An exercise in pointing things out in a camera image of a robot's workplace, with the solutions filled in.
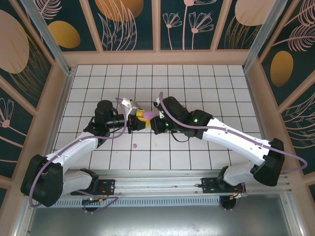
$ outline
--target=grid tile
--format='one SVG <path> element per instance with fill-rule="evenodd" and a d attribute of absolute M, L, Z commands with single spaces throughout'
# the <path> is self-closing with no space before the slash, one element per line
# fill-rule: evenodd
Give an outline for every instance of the grid tile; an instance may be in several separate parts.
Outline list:
<path fill-rule="evenodd" d="M 190 112 L 204 110 L 227 125 L 261 139 L 241 72 L 241 66 L 226 65 L 81 65 L 68 96 L 54 149 L 64 147 L 81 134 L 94 116 L 98 101 L 112 101 L 121 114 L 115 97 L 125 97 L 158 115 L 152 101 L 161 91 L 164 98 L 174 96 Z M 181 133 L 174 136 L 179 141 L 188 140 Z M 147 128 L 132 134 L 126 131 L 119 139 L 107 140 L 71 168 L 201 170 L 221 169 L 246 161 L 245 157 L 219 144 L 197 138 L 179 143 L 170 133 L 155 135 Z"/>

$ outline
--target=gold circle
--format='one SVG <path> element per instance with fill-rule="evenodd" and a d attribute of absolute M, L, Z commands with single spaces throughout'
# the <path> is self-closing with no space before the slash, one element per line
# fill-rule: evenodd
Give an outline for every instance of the gold circle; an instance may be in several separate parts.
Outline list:
<path fill-rule="evenodd" d="M 64 48 L 75 48 L 80 45 L 81 39 L 78 31 L 65 21 L 54 21 L 48 28 L 58 45 Z"/>
<path fill-rule="evenodd" d="M 143 10 L 143 0 L 95 0 L 95 3 L 104 16 L 113 21 L 128 21 L 130 17 L 124 14 L 122 4 L 129 9 L 133 17 L 139 16 Z"/>
<path fill-rule="evenodd" d="M 270 69 L 270 76 L 272 83 L 281 87 L 290 79 L 293 71 L 293 58 L 290 53 L 286 51 L 278 52 L 272 62 Z"/>
<path fill-rule="evenodd" d="M 10 14 L 0 10 L 0 68 L 13 74 L 20 73 L 29 61 L 28 35 Z"/>
<path fill-rule="evenodd" d="M 244 26 L 262 25 L 275 0 L 238 0 L 235 5 L 236 20 Z"/>

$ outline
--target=purple cable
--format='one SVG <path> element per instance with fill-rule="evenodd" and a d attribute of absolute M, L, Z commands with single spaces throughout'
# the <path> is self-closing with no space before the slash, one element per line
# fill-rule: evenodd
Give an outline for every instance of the purple cable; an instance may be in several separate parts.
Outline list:
<path fill-rule="evenodd" d="M 102 206 L 102 207 L 99 207 L 98 209 L 96 209 L 95 211 L 87 211 L 86 210 L 86 206 L 87 204 L 89 204 L 89 202 L 85 203 L 83 205 L 83 210 L 87 213 L 89 212 L 90 214 L 93 214 L 93 213 L 97 213 L 97 212 L 100 212 L 102 210 L 105 210 L 106 208 L 108 208 L 110 205 L 112 205 L 115 201 L 118 200 L 118 197 L 101 197 L 101 196 L 98 196 L 98 195 L 93 195 L 93 194 L 89 194 L 89 193 L 86 193 L 86 192 L 83 192 L 81 190 L 77 190 L 76 192 L 78 193 L 81 193 L 81 194 L 84 194 L 84 195 L 87 195 L 87 196 L 90 196 L 90 197 L 93 197 L 93 198 L 99 198 L 99 199 L 103 199 L 103 200 L 107 200 L 107 199 L 114 199 L 112 200 L 109 204 L 105 205 L 105 206 Z"/>
<path fill-rule="evenodd" d="M 160 92 L 160 93 L 159 93 L 159 97 L 158 97 L 158 98 L 159 98 L 159 101 L 160 101 L 161 106 L 163 107 L 165 113 L 166 113 L 175 123 L 177 123 L 178 125 L 180 125 L 180 126 L 182 126 L 182 127 L 185 127 L 185 128 L 188 128 L 188 129 L 216 129 L 216 130 L 222 130 L 222 131 L 224 131 L 224 132 L 228 132 L 228 133 L 234 134 L 234 135 L 236 135 L 236 136 L 238 136 L 238 137 L 240 137 L 240 138 L 242 138 L 242 139 L 245 139 L 246 141 L 249 141 L 249 142 L 251 142 L 251 143 L 253 143 L 253 144 L 255 144 L 255 145 L 258 145 L 258 146 L 260 146 L 260 147 L 262 147 L 262 148 L 266 148 L 266 149 L 269 149 L 269 150 L 271 150 L 271 151 L 278 152 L 278 153 L 283 154 L 283 155 L 291 156 L 291 157 L 293 157 L 293 158 L 295 158 L 295 159 L 298 159 L 299 161 L 303 162 L 303 164 L 304 164 L 304 165 L 301 166 L 301 167 L 297 167 L 297 168 L 293 168 L 293 169 L 289 169 L 289 170 L 283 170 L 283 171 L 281 171 L 281 173 L 287 173 L 287 172 L 291 172 L 291 171 L 299 171 L 299 170 L 302 170 L 302 169 L 304 169 L 304 168 L 307 167 L 307 162 L 306 162 L 306 160 L 304 160 L 303 158 L 301 158 L 301 157 L 299 157 L 299 156 L 297 156 L 297 155 L 294 155 L 294 154 L 291 154 L 291 153 L 287 153 L 287 152 L 285 152 L 285 151 L 282 151 L 282 150 L 273 148 L 273 147 L 265 146 L 264 144 L 261 144 L 261 143 L 255 141 L 255 140 L 251 140 L 250 138 L 248 138 L 248 137 L 246 137 L 246 136 L 244 136 L 244 135 L 242 135 L 242 134 L 239 134 L 239 133 L 237 133 L 237 132 L 235 132 L 235 131 L 233 131 L 233 130 L 229 130 L 229 129 L 223 128 L 223 127 L 222 127 L 222 128 L 221 128 L 221 127 L 216 127 L 216 126 L 193 126 L 193 125 L 187 125 L 187 124 L 181 123 L 180 121 L 176 120 L 176 119 L 170 114 L 170 112 L 167 110 L 166 106 L 164 105 L 164 103 L 163 103 L 163 92 Z"/>
<path fill-rule="evenodd" d="M 125 123 L 124 123 L 124 129 L 122 130 L 122 132 L 115 136 L 115 137 L 102 137 L 102 136 L 86 136 L 82 139 L 80 139 L 81 141 L 83 140 L 86 140 L 86 139 L 91 139 L 91 138 L 98 138 L 98 139 L 116 139 L 116 138 L 119 138 L 120 136 L 122 136 L 127 128 L 127 115 L 126 115 L 126 112 L 125 112 L 125 109 L 123 107 L 123 105 L 121 104 L 121 101 L 122 99 L 120 98 L 117 98 L 116 97 L 116 101 L 119 103 L 121 109 L 123 110 L 123 114 L 124 114 L 124 118 L 125 118 Z M 34 193 L 34 189 L 35 189 L 35 186 L 37 184 L 37 181 L 39 179 L 39 177 L 41 176 L 41 174 L 44 172 L 44 170 L 46 169 L 46 167 L 49 166 L 50 163 L 52 163 L 55 159 L 58 158 L 58 156 L 60 156 L 61 154 L 63 154 L 65 151 L 67 151 L 69 148 L 73 147 L 74 145 L 76 145 L 77 143 L 80 142 L 80 140 L 77 140 L 73 143 L 71 143 L 69 146 L 67 146 L 65 149 L 61 150 L 57 155 L 55 155 L 53 158 L 51 158 L 40 170 L 39 172 L 37 173 L 34 181 L 33 181 L 33 184 L 31 185 L 31 190 L 30 190 L 30 195 L 29 195 L 29 203 L 30 203 L 30 206 L 31 207 L 38 207 L 40 206 L 41 204 L 33 204 L 33 201 L 32 201 L 32 197 L 33 197 L 33 193 Z"/>

